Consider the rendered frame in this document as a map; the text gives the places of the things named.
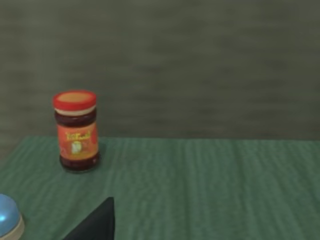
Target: blue cap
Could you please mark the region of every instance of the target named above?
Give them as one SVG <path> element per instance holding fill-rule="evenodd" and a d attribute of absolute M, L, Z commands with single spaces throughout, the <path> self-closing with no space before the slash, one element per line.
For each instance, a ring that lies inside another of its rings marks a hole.
<path fill-rule="evenodd" d="M 19 223 L 20 212 L 15 201 L 0 194 L 0 238 L 11 232 Z"/>

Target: red lid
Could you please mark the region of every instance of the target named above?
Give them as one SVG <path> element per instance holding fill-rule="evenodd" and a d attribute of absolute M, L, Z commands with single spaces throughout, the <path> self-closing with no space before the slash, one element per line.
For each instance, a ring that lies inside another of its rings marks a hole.
<path fill-rule="evenodd" d="M 63 111 L 80 111 L 93 107 L 97 103 L 97 96 L 86 90 L 72 90 L 60 92 L 53 97 L 55 109 Z"/>

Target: green tablecloth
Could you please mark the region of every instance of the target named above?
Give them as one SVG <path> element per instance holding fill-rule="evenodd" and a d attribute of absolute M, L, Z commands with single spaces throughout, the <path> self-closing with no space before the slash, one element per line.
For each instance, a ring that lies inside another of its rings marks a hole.
<path fill-rule="evenodd" d="M 319 240 L 320 142 L 101 138 L 100 168 L 64 172 L 54 137 L 28 137 L 0 170 L 23 240 L 61 240 L 105 198 L 116 240 Z"/>

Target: white rim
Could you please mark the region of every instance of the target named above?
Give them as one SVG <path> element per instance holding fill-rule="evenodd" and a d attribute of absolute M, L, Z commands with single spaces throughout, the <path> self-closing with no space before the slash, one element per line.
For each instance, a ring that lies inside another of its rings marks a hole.
<path fill-rule="evenodd" d="M 19 240 L 22 234 L 24 233 L 24 231 L 25 231 L 25 223 L 22 216 L 20 216 L 20 220 L 17 226 L 15 226 L 15 228 L 8 234 L 0 237 L 0 240 Z"/>
<path fill-rule="evenodd" d="M 91 113 L 95 108 L 96 108 L 96 105 L 94 105 L 90 108 L 84 109 L 84 110 L 80 110 L 80 111 L 65 111 L 65 110 L 61 110 L 61 109 L 57 109 L 57 108 L 55 108 L 54 110 L 60 115 L 75 117 L 75 116 L 82 116 L 82 115 L 86 115 L 88 113 Z"/>

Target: jar lid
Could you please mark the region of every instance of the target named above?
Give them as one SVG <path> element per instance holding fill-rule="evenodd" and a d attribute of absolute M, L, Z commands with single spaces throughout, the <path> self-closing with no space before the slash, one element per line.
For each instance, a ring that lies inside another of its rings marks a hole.
<path fill-rule="evenodd" d="M 87 90 L 64 91 L 53 97 L 54 108 L 63 111 L 81 111 L 92 108 L 96 104 L 96 94 Z"/>
<path fill-rule="evenodd" d="M 15 201 L 0 194 L 0 239 L 10 233 L 19 223 L 20 212 Z"/>

